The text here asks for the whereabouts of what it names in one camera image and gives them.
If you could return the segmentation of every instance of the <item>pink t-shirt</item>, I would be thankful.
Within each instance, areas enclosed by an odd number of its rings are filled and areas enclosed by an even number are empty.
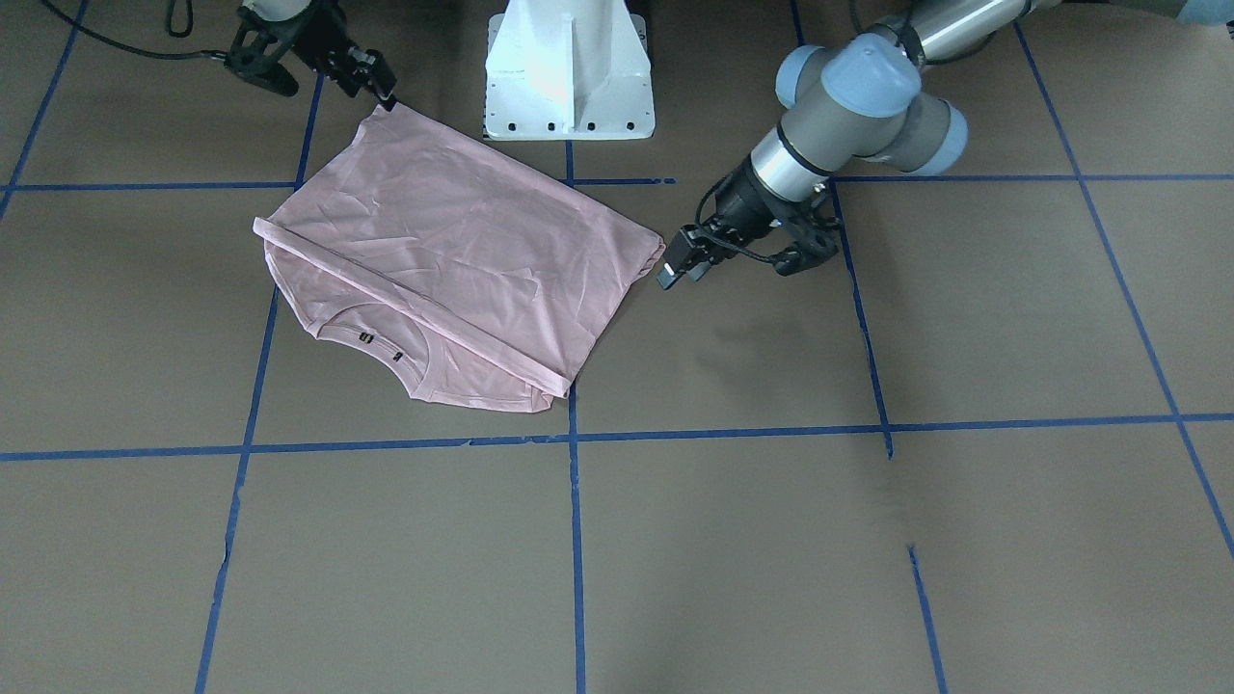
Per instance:
[[[253,231],[300,324],[429,403],[564,396],[659,235],[399,105]]]

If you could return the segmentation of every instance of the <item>blue tape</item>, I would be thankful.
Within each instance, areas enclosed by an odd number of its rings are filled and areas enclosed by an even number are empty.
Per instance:
[[[46,183],[15,185],[20,193],[63,193],[86,190],[236,190],[251,188],[295,188],[294,180],[222,180],[188,183]]]
[[[922,621],[926,622],[926,641],[929,643],[929,657],[934,663],[934,682],[938,684],[938,694],[946,694],[946,673],[943,671],[943,652],[938,647],[934,614],[929,609],[929,596],[926,594],[926,582],[922,579],[916,545],[908,546],[908,561],[913,566],[913,583],[917,584],[917,603],[922,609]]]
[[[561,183],[578,188],[580,185],[675,185],[675,178],[564,178]]]
[[[789,9],[792,10],[792,28],[797,33],[797,46],[806,43],[806,32],[801,30],[801,9],[797,0],[789,0]]]
[[[840,205],[839,186],[834,179],[828,185],[832,190],[832,203],[835,205],[835,219],[840,221],[840,247],[844,249],[844,267],[848,268],[849,278],[853,282],[853,306],[856,309],[856,322],[861,328],[861,338],[865,341],[865,361],[866,367],[870,369],[870,388],[874,390],[874,404],[879,408],[879,425],[882,427],[882,441],[887,447],[887,459],[890,461],[896,456],[896,443],[891,436],[887,405],[882,396],[882,382],[879,379],[879,364],[874,358],[874,341],[870,340],[870,324],[865,319],[865,304],[861,303],[861,285],[856,279],[853,248],[849,246],[848,231],[844,228],[844,209]]]
[[[1054,121],[1054,127],[1059,132],[1059,140],[1062,141],[1062,149],[1066,152],[1067,159],[1071,162],[1071,169],[1075,172],[1076,180],[1080,184],[1080,191],[1083,194],[1085,204],[1088,206],[1088,214],[1092,216],[1093,225],[1097,227],[1097,235],[1101,237],[1101,245],[1106,249],[1106,257],[1109,259],[1109,267],[1114,270],[1114,278],[1118,280],[1118,288],[1123,293],[1123,300],[1127,303],[1127,307],[1132,312],[1132,319],[1135,322],[1135,330],[1140,335],[1140,342],[1144,343],[1144,351],[1148,352],[1149,362],[1153,364],[1153,372],[1156,374],[1157,383],[1161,385],[1161,393],[1165,395],[1166,404],[1170,406],[1170,414],[1178,426],[1178,436],[1182,438],[1183,446],[1187,448],[1187,456],[1191,458],[1192,467],[1196,470],[1196,477],[1199,479],[1201,488],[1204,490],[1204,496],[1208,499],[1208,506],[1212,509],[1213,517],[1217,520],[1217,526],[1225,541],[1225,548],[1229,551],[1230,558],[1234,558],[1234,538],[1230,537],[1230,529],[1229,524],[1225,522],[1225,514],[1222,512],[1217,495],[1213,494],[1212,485],[1208,483],[1208,474],[1204,472],[1204,466],[1199,461],[1199,454],[1196,453],[1196,448],[1191,442],[1191,435],[1187,432],[1187,425],[1182,414],[1178,411],[1178,403],[1175,400],[1174,391],[1170,389],[1170,384],[1165,378],[1165,369],[1161,368],[1161,361],[1157,358],[1156,349],[1153,347],[1153,341],[1149,338],[1144,319],[1140,316],[1140,311],[1135,306],[1135,299],[1132,296],[1130,286],[1127,284],[1127,278],[1123,275],[1123,268],[1118,263],[1114,247],[1109,241],[1109,235],[1106,232],[1106,225],[1102,222],[1101,215],[1097,212],[1097,204],[1093,201],[1092,193],[1088,190],[1088,184],[1086,183],[1083,174],[1080,172],[1080,163],[1076,159],[1075,152],[1071,149],[1071,142],[1067,140],[1066,132],[1062,130],[1062,121],[1059,119],[1058,110],[1054,107],[1054,100],[1050,99],[1050,93],[1045,88],[1045,80],[1041,79],[1041,73],[1037,67],[1037,61],[1033,59],[1033,52],[1028,47],[1028,38],[1025,38],[1019,22],[1016,22],[1014,27],[1016,36],[1019,38],[1019,44],[1024,51],[1024,57],[1028,59],[1028,67],[1033,72],[1033,79],[1037,80],[1037,88],[1041,91],[1045,106],[1050,111],[1050,119]]]
[[[853,433],[892,433],[926,431],[972,431],[1004,429],[1065,429],[1083,426],[1135,426],[1150,424],[1186,422],[1232,422],[1234,412],[1196,412],[1175,417],[1174,415],[1128,415],[1108,417],[1056,417],[1022,420],[971,420],[950,422],[907,422],[869,425],[833,425],[798,427],[750,427],[750,429],[705,429],[705,430],[664,430],[664,431],[611,431],[579,433],[578,441],[676,441],[697,438],[754,438],[776,436],[838,436]],[[69,459],[110,459],[110,458],[152,458],[175,456],[218,456],[237,454],[248,449],[251,453],[325,453],[341,451],[389,451],[407,448],[454,448],[464,446],[524,446],[524,445],[561,445],[569,443],[568,433],[542,433],[531,436],[486,436],[458,438],[407,438],[383,441],[322,441],[295,443],[253,443],[244,446],[186,446],[170,448],[100,448],[80,451],[16,451],[0,453],[0,462],[30,461],[69,461]]]
[[[1071,174],[1007,174],[1007,175],[837,175],[837,183],[1006,183],[1025,180],[1075,180]]]
[[[1209,412],[1198,415],[1182,415],[1182,421],[1234,421],[1234,412]]]
[[[1172,424],[1174,415],[1130,415],[1112,417],[1056,417],[1041,420],[974,420],[953,422],[893,424],[891,431],[980,431],[1002,429],[1061,429],[1076,426],[1129,426],[1145,424]]]
[[[1234,180],[1234,174],[1083,174],[1085,180]]]
[[[197,664],[197,679],[194,694],[205,694],[206,678],[210,674],[210,658],[215,651],[215,636],[218,632],[218,617],[222,612],[223,590],[227,588],[227,571],[231,568],[232,547],[236,542],[236,526],[239,522],[241,489],[248,477],[248,461],[257,431],[257,412],[262,403],[262,389],[265,384],[265,367],[270,359],[270,345],[274,341],[274,324],[279,312],[279,290],[270,293],[270,309],[265,315],[265,333],[262,337],[262,354],[257,362],[257,374],[253,377],[253,398],[248,409],[248,422],[244,425],[244,445],[236,466],[236,484],[232,487],[231,509],[227,511],[227,531],[223,533],[223,561],[215,575],[215,592],[210,603],[210,617],[206,621],[206,636],[201,643],[201,661]]]
[[[570,385],[570,542],[574,556],[574,690],[587,694],[582,603],[582,501],[579,494],[579,387]]]
[[[85,461],[116,458],[176,458],[184,456],[234,456],[243,446],[176,446],[165,448],[102,448],[79,451],[15,451],[0,453],[0,463],[26,461]]]
[[[312,102],[308,106],[308,117],[305,123],[305,136],[300,144],[300,167],[296,173],[296,189],[304,185],[305,170],[308,162],[308,151],[312,147],[313,123],[317,121],[317,107],[321,105],[321,91],[323,79],[317,75],[317,85],[313,89]],[[270,362],[270,346],[274,343],[274,326],[279,319],[279,289],[275,286],[270,291],[270,307],[265,314],[265,331],[262,336],[262,353],[257,361],[257,374],[253,377],[253,398],[249,403],[248,421],[244,425],[243,452],[236,466],[236,484],[232,488],[231,509],[227,512],[227,531],[223,533],[223,561],[218,566],[215,575],[213,599],[210,603],[210,617],[206,621],[206,636],[201,643],[201,659],[197,663],[197,678],[194,685],[194,694],[205,694],[206,680],[210,677],[210,659],[215,651],[215,637],[218,633],[218,617],[222,614],[223,592],[227,589],[227,572],[231,568],[232,548],[236,543],[236,527],[239,524],[241,490],[248,477],[248,462],[253,449],[253,437],[257,433],[257,419],[262,408],[262,391],[265,388],[265,369]]]
[[[85,11],[90,6],[90,0],[81,0],[78,6],[78,14],[74,20],[80,23],[85,17]],[[56,88],[60,84],[60,77],[64,74],[64,67],[69,62],[69,56],[73,53],[73,46],[77,44],[78,30],[73,27],[69,30],[69,37],[64,41],[64,51],[60,52],[60,59],[56,63],[56,72],[52,73],[52,80],[47,85],[47,91],[43,93],[43,100],[38,104],[38,111],[35,112],[35,122],[30,123],[30,131],[26,133],[26,142],[21,146],[21,154],[17,157],[17,164],[12,168],[12,175],[9,177],[9,189],[5,190],[4,198],[0,198],[0,220],[4,219],[4,214],[9,210],[9,203],[12,200],[12,194],[17,183],[21,180],[21,174],[26,169],[26,162],[30,161],[30,151],[35,146],[35,138],[38,137],[38,130],[43,127],[43,119],[47,116],[47,107],[52,104],[52,96],[56,94]]]
[[[339,451],[401,451],[407,448],[462,448],[465,446],[522,446],[526,443],[565,443],[564,433],[540,436],[489,436],[458,438],[406,438],[385,441],[322,441],[317,443],[254,443],[254,453],[325,453]]]
[[[833,436],[840,433],[881,433],[880,425],[838,425],[838,426],[789,426],[769,429],[698,429],[675,431],[613,431],[603,433],[580,433],[579,441],[677,441],[690,438],[755,438],[771,436]]]
[[[305,174],[308,170],[308,152],[312,149],[312,132],[317,125],[317,109],[321,106],[321,88],[326,84],[326,75],[317,73],[317,84],[313,85],[312,102],[308,105],[308,119],[305,123],[305,137],[300,142],[300,165],[296,167],[296,189],[305,184]]]
[[[1217,500],[1212,483],[1208,482],[1208,473],[1204,472],[1204,464],[1199,461],[1196,445],[1191,441],[1187,425],[1181,420],[1178,421],[1178,436],[1182,437],[1182,443],[1187,448],[1187,457],[1191,458],[1191,467],[1196,470],[1196,477],[1199,478],[1199,488],[1204,490],[1204,498],[1208,499],[1208,508],[1213,510],[1213,516],[1217,519],[1217,527],[1222,532],[1222,538],[1225,540],[1225,550],[1230,553],[1230,558],[1234,559],[1234,536],[1230,535],[1229,522],[1225,520],[1225,514],[1222,512],[1222,505]]]
[[[565,180],[561,183],[574,188],[574,141],[565,141]]]

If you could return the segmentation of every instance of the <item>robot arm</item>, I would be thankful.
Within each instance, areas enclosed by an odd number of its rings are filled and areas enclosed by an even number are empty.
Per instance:
[[[279,63],[290,51],[348,96],[364,89],[394,107],[394,72],[379,51],[362,51],[347,37],[338,0],[248,0],[236,14],[241,26],[223,63],[244,82],[292,96],[299,85]]]
[[[964,57],[1000,27],[1061,1],[921,0],[880,20],[842,51],[803,46],[790,53],[776,75],[776,95],[789,110],[708,191],[716,195],[716,212],[702,221],[700,204],[695,224],[673,238],[656,275],[660,286],[669,289],[681,277],[701,279],[737,254],[769,263],[781,275],[834,256],[839,222],[819,212],[833,172],[860,157],[907,174],[935,175],[964,151],[964,116],[924,94],[918,70]],[[1230,0],[1114,1],[1180,21],[1234,14]],[[774,256],[747,248],[777,226],[793,237],[787,248]]]

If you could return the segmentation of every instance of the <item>metal cylinder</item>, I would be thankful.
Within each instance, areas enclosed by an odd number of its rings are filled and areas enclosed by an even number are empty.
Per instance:
[[[951,57],[1033,10],[1062,0],[921,0],[909,17],[926,61]],[[900,31],[907,12],[880,23]]]

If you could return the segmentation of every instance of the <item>blue joint cap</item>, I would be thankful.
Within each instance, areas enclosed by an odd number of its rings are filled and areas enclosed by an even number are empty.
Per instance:
[[[835,102],[871,119],[902,114],[922,90],[912,61],[872,33],[858,36],[827,63],[822,82]]]
[[[964,147],[969,143],[969,121],[955,106],[948,104],[946,107],[951,112],[951,121],[946,126],[943,143],[938,146],[938,151],[922,168],[908,172],[908,175],[938,175],[951,168],[951,164],[964,153]]]
[[[1208,26],[1234,22],[1234,0],[1187,0],[1177,20],[1183,23]]]
[[[806,61],[822,49],[822,46],[798,46],[780,63],[780,70],[775,73],[775,95],[785,109],[791,109],[797,102],[797,82],[801,79],[801,70],[806,68]]]

